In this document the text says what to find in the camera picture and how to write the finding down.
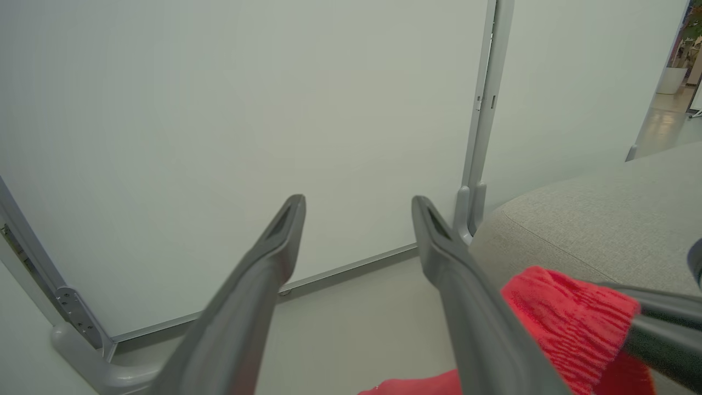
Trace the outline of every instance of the white planter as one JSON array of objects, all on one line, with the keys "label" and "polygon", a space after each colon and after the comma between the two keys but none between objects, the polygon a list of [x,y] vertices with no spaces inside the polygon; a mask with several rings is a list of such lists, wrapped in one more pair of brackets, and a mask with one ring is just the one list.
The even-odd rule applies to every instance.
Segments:
[{"label": "white planter", "polygon": [[680,84],[682,84],[682,80],[685,78],[685,73],[687,73],[687,68],[666,67],[656,93],[674,95],[680,88]]}]

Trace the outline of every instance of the gray fabric upholstery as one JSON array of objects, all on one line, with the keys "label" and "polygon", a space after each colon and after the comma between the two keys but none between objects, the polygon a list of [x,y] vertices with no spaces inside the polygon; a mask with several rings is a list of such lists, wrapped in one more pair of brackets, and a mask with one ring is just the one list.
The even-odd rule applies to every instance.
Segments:
[{"label": "gray fabric upholstery", "polygon": [[[702,143],[695,143],[517,197],[481,224],[468,250],[498,287],[539,265],[701,296],[685,260],[699,238]],[[659,394],[690,394],[659,378]]]}]

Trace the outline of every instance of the red cloth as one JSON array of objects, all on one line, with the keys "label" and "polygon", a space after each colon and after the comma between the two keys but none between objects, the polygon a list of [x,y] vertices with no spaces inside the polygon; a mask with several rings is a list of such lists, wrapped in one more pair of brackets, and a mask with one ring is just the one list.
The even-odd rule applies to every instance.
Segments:
[{"label": "red cloth", "polygon": [[[575,395],[654,395],[648,367],[620,352],[635,299],[537,266],[502,296]],[[359,395],[461,395],[456,370],[419,380],[387,380]]]}]

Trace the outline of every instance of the potted plant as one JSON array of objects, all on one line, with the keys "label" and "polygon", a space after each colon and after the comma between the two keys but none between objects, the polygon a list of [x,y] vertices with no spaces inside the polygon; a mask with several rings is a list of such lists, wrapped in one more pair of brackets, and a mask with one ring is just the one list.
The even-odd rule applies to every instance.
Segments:
[{"label": "potted plant", "polygon": [[702,36],[702,0],[691,0],[656,93],[674,95],[687,73],[687,54]]}]

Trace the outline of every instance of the hinge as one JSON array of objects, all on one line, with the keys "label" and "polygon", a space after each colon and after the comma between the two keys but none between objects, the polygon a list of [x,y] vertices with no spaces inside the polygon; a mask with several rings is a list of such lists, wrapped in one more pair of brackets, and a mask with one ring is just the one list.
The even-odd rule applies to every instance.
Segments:
[{"label": "hinge", "polygon": [[15,252],[39,288],[41,288],[41,291],[49,298],[63,319],[70,322],[93,348],[102,348],[102,337],[98,326],[91,318],[78,292],[70,287],[59,287],[56,291],[52,291],[51,287],[37,271],[32,260],[27,256],[25,249],[15,235],[12,234],[10,226],[5,224],[3,228],[0,228],[0,233],[2,233],[10,248]]}]

